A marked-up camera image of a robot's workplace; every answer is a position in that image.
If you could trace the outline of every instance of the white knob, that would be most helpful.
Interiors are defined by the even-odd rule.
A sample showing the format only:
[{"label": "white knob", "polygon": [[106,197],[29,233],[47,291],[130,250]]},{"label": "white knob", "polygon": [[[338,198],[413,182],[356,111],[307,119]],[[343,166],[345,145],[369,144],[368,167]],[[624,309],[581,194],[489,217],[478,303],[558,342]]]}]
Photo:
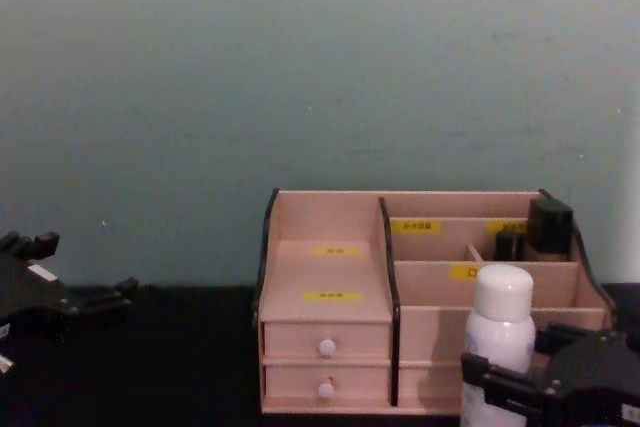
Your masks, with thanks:
[{"label": "white knob", "polygon": [[320,397],[321,399],[330,399],[335,393],[336,389],[333,388],[331,380],[325,380],[318,387],[318,397]]},{"label": "white knob", "polygon": [[331,339],[324,339],[318,344],[318,350],[324,357],[331,357],[336,353],[336,343]]}]

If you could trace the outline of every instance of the white bottle cap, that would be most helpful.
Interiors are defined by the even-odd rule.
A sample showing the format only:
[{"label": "white bottle cap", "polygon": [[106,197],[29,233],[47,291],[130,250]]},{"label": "white bottle cap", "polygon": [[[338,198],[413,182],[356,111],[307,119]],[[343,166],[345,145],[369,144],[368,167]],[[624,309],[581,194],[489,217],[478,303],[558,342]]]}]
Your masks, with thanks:
[{"label": "white bottle cap", "polygon": [[520,322],[531,313],[533,278],[526,270],[508,264],[490,264],[476,279],[474,310],[490,320]]}]

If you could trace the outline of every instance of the dark wood edge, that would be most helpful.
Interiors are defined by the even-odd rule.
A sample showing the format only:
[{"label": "dark wood edge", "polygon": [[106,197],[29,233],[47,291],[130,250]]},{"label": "dark wood edge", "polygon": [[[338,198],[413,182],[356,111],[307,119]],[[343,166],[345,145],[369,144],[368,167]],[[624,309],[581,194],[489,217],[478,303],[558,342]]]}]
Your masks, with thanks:
[{"label": "dark wood edge", "polygon": [[391,319],[391,405],[398,406],[398,385],[400,381],[400,296],[396,283],[396,269],[393,263],[393,245],[391,243],[391,220],[384,198],[379,197],[380,210],[384,225],[384,243],[387,261],[387,276],[391,290],[393,312]]},{"label": "dark wood edge", "polygon": [[262,222],[262,244],[260,246],[260,266],[258,267],[258,280],[256,282],[256,289],[253,294],[253,328],[258,328],[258,309],[260,308],[260,296],[262,295],[262,289],[264,287],[264,279],[267,275],[267,249],[269,247],[269,226],[271,224],[271,211],[273,210],[273,205],[276,202],[276,197],[278,197],[278,192],[280,189],[275,188],[273,192],[271,192],[271,197],[269,198],[269,203],[267,204],[267,211],[264,214],[264,221]]},{"label": "dark wood edge", "polygon": [[[545,189],[540,189],[538,192],[540,192],[540,194],[547,199],[556,199],[553,195],[551,195]],[[582,232],[580,231],[580,227],[578,227],[578,223],[576,222],[575,217],[573,219],[573,235],[575,235],[575,238],[576,238],[576,243],[578,245],[578,252],[580,253],[580,261],[584,266],[584,270],[587,274],[587,278],[589,279],[589,282],[591,283],[591,286],[594,288],[594,290],[598,293],[598,295],[600,295],[600,297],[602,297],[602,300],[604,300],[604,302],[607,304],[609,313],[611,314],[611,323],[613,324],[612,326],[615,328],[617,324],[617,319],[618,319],[618,306],[616,305],[613,298],[611,298],[611,296],[607,293],[607,291],[604,290],[602,285],[596,280],[595,275],[593,275],[593,270],[591,269],[591,263],[589,262],[589,258],[587,257],[587,251],[584,246],[584,238],[582,237]]]}]

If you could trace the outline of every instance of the wall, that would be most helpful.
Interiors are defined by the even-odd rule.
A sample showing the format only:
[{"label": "wall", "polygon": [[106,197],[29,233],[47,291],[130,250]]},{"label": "wall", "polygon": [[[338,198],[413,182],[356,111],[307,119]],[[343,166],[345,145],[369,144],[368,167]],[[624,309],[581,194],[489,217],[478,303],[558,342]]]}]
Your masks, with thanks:
[{"label": "wall", "polygon": [[638,0],[0,0],[0,228],[70,283],[254,281],[286,188],[530,189],[598,275]]}]

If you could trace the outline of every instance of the wooden desk organizer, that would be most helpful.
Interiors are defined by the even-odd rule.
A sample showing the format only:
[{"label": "wooden desk organizer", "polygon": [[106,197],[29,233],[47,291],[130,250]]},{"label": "wooden desk organizer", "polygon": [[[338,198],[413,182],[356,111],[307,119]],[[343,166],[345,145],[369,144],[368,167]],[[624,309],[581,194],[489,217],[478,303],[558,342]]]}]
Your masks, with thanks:
[{"label": "wooden desk organizer", "polygon": [[[541,196],[275,190],[254,301],[262,412],[459,414],[475,273],[495,233],[523,230]],[[577,226],[568,261],[515,265],[533,276],[537,327],[612,325]],[[327,381],[334,394],[321,398]]]}]

